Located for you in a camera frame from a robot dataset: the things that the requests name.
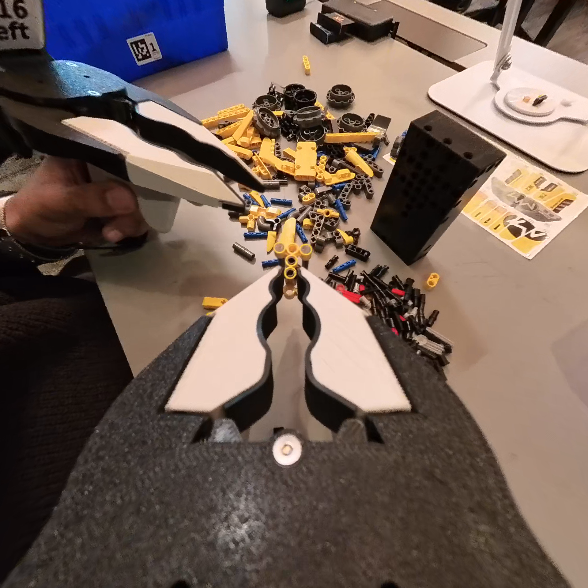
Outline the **yellow black sticker sheet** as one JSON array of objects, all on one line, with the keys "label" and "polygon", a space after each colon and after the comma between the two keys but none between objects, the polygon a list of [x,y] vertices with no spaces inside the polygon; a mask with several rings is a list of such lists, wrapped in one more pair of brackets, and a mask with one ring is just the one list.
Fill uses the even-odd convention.
[{"label": "yellow black sticker sheet", "polygon": [[531,260],[586,209],[586,194],[508,153],[462,214]]}]

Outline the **white desk stand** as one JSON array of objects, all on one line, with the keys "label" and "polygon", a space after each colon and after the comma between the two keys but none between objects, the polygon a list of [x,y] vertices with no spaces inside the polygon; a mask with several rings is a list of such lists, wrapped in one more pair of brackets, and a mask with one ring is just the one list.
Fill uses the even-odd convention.
[{"label": "white desk stand", "polygon": [[496,55],[432,85],[437,105],[538,162],[564,173],[587,171],[587,98],[514,65],[512,41],[522,1],[508,1]]}]

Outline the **blue storage bin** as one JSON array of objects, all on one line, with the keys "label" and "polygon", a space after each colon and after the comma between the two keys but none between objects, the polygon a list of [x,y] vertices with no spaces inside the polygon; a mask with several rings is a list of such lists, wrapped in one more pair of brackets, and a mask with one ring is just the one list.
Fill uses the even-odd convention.
[{"label": "blue storage bin", "polygon": [[224,1],[44,1],[48,53],[128,82],[228,49]]}]

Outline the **yellow connector assembly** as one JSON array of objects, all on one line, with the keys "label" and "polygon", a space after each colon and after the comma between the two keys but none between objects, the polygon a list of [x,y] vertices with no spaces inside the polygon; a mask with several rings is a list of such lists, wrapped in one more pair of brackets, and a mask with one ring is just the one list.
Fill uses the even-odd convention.
[{"label": "yellow connector assembly", "polygon": [[307,268],[313,255],[310,243],[298,246],[295,243],[283,244],[278,242],[274,246],[274,253],[283,266],[283,296],[291,300],[298,296],[298,277],[302,268]]}]

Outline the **person's black knit sweater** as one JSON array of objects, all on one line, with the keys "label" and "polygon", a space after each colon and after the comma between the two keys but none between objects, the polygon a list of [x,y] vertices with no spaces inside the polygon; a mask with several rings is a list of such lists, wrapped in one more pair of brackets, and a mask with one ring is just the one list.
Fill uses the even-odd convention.
[{"label": "person's black knit sweater", "polygon": [[1,260],[1,582],[132,378],[94,282]]}]

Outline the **pile of yellow grey beams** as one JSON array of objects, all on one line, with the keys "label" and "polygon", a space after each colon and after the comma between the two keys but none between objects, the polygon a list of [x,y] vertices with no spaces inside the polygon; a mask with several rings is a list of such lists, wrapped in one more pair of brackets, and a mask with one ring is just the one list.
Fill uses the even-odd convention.
[{"label": "pile of yellow grey beams", "polygon": [[348,228],[352,196],[370,200],[381,179],[381,146],[389,145],[391,119],[380,114],[361,133],[330,134],[326,142],[289,142],[265,137],[254,127],[252,107],[237,104],[203,119],[205,128],[234,151],[262,180],[266,191],[243,192],[242,213],[230,213],[246,241],[262,241],[267,254],[277,243],[358,246],[360,229]]}]

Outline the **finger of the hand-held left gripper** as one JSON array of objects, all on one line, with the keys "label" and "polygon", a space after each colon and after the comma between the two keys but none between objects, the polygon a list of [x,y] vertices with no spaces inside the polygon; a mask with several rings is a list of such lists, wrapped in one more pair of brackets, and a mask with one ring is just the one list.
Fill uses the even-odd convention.
[{"label": "finger of the hand-held left gripper", "polygon": [[203,165],[188,162],[186,155],[140,138],[120,122],[77,116],[64,119],[62,123],[120,151],[129,181],[136,187],[210,207],[240,209],[244,206],[240,195],[216,173]]},{"label": "finger of the hand-held left gripper", "polygon": [[144,141],[183,155],[195,165],[217,171],[250,189],[266,191],[262,180],[234,151],[190,116],[159,102],[144,100],[135,104],[134,121]]}]

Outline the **cluster of black wheel rims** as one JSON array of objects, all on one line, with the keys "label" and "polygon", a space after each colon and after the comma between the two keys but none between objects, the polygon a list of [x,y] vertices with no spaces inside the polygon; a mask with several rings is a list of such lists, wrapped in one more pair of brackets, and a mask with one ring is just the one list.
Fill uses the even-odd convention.
[{"label": "cluster of black wheel rims", "polygon": [[252,104],[254,127],[263,138],[283,137],[289,142],[314,142],[322,145],[330,134],[356,134],[367,131],[375,116],[366,119],[352,112],[335,116],[327,107],[343,109],[355,101],[351,87],[332,86],[322,105],[313,90],[301,84],[281,87],[271,84],[266,94]]}]

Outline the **black box device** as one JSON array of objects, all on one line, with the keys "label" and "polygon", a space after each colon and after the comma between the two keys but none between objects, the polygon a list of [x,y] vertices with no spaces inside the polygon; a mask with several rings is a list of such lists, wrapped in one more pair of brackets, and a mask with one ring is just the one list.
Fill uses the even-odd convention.
[{"label": "black box device", "polygon": [[351,37],[366,42],[381,38],[394,39],[399,21],[393,15],[393,6],[388,1],[364,4],[360,1],[325,1],[311,22],[311,35],[324,45],[342,42]]}]

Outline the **black perforated block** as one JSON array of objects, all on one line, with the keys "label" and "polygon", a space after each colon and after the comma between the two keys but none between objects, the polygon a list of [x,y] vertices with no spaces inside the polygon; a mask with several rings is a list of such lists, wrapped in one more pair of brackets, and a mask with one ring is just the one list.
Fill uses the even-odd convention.
[{"label": "black perforated block", "polygon": [[406,265],[425,257],[506,157],[438,110],[412,121],[371,230]]}]

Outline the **pile of black red pins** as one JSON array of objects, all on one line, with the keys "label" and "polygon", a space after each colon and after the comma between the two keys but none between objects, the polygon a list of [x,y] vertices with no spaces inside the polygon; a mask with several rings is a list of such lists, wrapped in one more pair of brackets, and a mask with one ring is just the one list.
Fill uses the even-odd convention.
[{"label": "pile of black red pins", "polygon": [[383,322],[388,331],[437,371],[445,372],[452,360],[454,343],[439,330],[440,310],[429,304],[415,279],[390,273],[390,267],[381,263],[363,268],[357,261],[353,268],[339,275],[330,271],[344,262],[338,256],[330,258],[324,266],[322,281],[367,317]]}]

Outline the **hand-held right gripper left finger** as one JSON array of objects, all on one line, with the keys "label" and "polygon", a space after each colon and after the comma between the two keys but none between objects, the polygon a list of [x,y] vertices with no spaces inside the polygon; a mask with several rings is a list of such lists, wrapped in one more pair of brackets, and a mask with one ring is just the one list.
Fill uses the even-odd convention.
[{"label": "hand-held right gripper left finger", "polygon": [[273,399],[268,337],[277,326],[281,298],[278,266],[208,317],[165,411],[228,418],[240,432],[258,422]]}]

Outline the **person's left hand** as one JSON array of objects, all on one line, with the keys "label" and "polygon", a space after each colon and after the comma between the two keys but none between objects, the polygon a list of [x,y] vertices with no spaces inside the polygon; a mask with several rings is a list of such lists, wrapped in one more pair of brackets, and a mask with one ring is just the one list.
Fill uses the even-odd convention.
[{"label": "person's left hand", "polygon": [[49,156],[4,205],[4,225],[38,246],[116,244],[149,230],[128,185],[90,181],[84,163]]}]

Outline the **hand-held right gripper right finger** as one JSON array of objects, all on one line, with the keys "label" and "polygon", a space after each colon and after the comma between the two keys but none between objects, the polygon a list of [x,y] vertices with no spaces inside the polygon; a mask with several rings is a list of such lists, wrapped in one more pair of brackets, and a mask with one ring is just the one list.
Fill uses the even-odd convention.
[{"label": "hand-held right gripper right finger", "polygon": [[368,317],[307,269],[299,270],[298,299],[305,351],[305,401],[311,415],[338,432],[349,419],[409,413],[411,402]]}]

